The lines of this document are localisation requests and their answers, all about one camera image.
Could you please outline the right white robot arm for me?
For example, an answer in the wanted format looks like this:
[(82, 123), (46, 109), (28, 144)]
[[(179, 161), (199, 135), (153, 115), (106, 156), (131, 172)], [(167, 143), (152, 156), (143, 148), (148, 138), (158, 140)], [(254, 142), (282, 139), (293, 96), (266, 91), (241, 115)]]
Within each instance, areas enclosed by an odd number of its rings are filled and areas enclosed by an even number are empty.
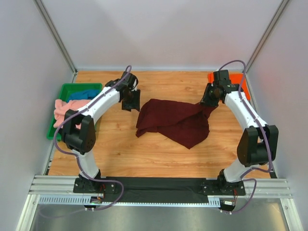
[(232, 83), (228, 70), (212, 73), (200, 103), (217, 107), (225, 104), (240, 124), (243, 134), (237, 146), (237, 158), (226, 169), (220, 171), (215, 181), (217, 191), (231, 193), (243, 188), (243, 177), (251, 170), (260, 170), (267, 164), (272, 170), (276, 158), (279, 130), (269, 125), (250, 105), (244, 89), (239, 83)]

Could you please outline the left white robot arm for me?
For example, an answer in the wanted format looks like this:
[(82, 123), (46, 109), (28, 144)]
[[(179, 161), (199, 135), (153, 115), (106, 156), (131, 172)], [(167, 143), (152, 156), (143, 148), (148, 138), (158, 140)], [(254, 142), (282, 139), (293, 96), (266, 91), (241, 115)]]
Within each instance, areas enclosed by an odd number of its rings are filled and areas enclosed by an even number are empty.
[(120, 79), (109, 81), (102, 91), (79, 109), (69, 109), (59, 126), (62, 142), (69, 149), (68, 155), (77, 159), (79, 175), (75, 180), (75, 193), (103, 193), (104, 186), (114, 186), (114, 180), (104, 180), (94, 160), (97, 121), (117, 103), (122, 110), (140, 110), (141, 91), (137, 88), (137, 77), (124, 71)]

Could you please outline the maroon t shirt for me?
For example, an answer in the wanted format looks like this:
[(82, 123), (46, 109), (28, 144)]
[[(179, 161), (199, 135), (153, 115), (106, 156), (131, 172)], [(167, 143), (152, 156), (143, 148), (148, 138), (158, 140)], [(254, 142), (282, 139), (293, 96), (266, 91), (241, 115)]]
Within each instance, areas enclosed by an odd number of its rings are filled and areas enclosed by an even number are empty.
[(160, 133), (191, 149), (208, 137), (208, 119), (215, 109), (200, 103), (150, 99), (140, 110), (136, 136)]

